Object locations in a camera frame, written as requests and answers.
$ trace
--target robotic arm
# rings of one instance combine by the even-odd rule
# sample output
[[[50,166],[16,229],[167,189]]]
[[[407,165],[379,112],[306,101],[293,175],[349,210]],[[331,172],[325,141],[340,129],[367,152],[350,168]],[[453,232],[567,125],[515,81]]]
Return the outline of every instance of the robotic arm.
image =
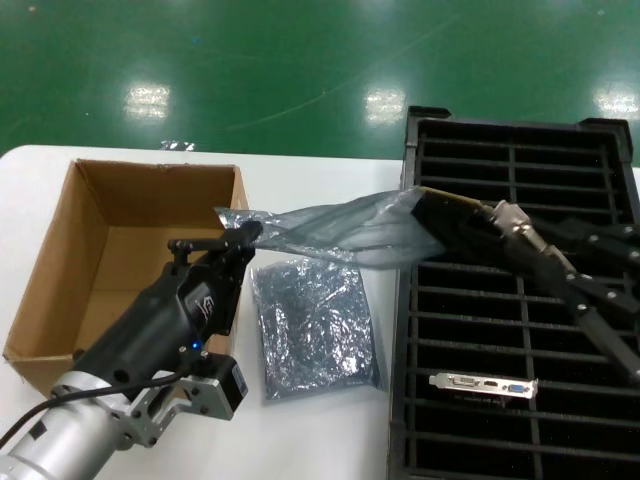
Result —
[[[174,261],[55,384],[46,413],[6,455],[0,480],[87,480],[116,450],[156,444],[180,412],[230,420],[247,394],[235,360],[202,349],[229,335],[259,222],[219,239],[174,240]],[[188,256],[206,252],[193,264]]]

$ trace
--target white table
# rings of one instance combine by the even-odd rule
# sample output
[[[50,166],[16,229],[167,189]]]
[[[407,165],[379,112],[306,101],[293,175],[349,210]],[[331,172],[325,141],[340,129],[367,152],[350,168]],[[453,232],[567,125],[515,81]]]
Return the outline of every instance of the white table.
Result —
[[[398,188],[402,162],[25,146],[0,159],[0,345],[4,345],[53,216],[70,160],[234,164],[251,208],[284,212]],[[250,267],[285,255],[259,252]],[[390,371],[394,272],[365,272],[365,288]],[[98,478],[383,479],[389,395],[358,387],[265,404],[257,314],[248,288],[238,311],[234,356],[249,395],[231,422],[180,415],[150,450],[114,455]],[[0,365],[0,432],[42,396]]]

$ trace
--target black grid tray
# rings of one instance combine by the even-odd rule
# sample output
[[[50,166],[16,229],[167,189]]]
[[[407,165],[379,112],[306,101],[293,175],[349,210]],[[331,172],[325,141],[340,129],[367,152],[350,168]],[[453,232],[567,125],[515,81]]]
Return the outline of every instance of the black grid tray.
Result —
[[[404,186],[507,199],[548,220],[630,223],[639,218],[631,156],[626,122],[495,125],[411,108]],[[630,291],[622,272],[569,258]],[[401,273],[398,292],[390,478],[640,476],[640,389],[625,385],[560,300],[453,255]],[[638,349],[637,332],[615,327]],[[539,392],[505,408],[463,401],[429,385],[446,371],[538,378]]]

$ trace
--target metal bracket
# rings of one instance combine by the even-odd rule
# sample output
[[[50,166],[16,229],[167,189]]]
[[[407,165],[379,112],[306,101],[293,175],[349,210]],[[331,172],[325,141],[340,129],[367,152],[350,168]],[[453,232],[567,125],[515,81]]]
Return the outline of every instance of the metal bracket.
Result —
[[[538,393],[538,380],[526,382],[459,373],[431,375],[429,384],[445,390],[461,390],[464,392],[488,393],[529,399],[535,397],[536,393]]]
[[[154,378],[171,375],[160,371]],[[166,387],[143,390],[128,408],[110,408],[132,444],[153,447],[178,413],[231,420],[233,410],[218,380],[189,376]]]
[[[493,222],[504,235],[510,237],[521,236],[540,253],[557,258],[568,271],[576,271],[575,267],[560,250],[554,245],[548,244],[535,231],[531,219],[518,205],[502,200],[493,209],[493,213]]]

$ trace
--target black cable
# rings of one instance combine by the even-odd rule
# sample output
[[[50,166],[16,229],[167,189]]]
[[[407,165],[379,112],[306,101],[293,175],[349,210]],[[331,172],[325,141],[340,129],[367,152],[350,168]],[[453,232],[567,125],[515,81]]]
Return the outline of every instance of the black cable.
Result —
[[[147,380],[146,382],[139,382],[131,385],[120,385],[117,387],[96,388],[95,390],[83,390],[80,392],[67,393],[54,397],[46,402],[42,402],[36,405],[27,413],[25,413],[20,420],[13,424],[13,426],[5,433],[0,439],[0,449],[2,449],[11,438],[18,433],[25,424],[31,420],[38,413],[48,410],[50,408],[59,407],[65,403],[73,402],[75,400],[86,400],[89,398],[104,397],[107,395],[115,395],[116,393],[127,393],[134,390],[144,390],[145,388],[164,387],[177,382],[182,377],[186,376],[188,368],[183,367],[178,369],[176,373],[167,375],[166,377],[156,378],[154,380]]]

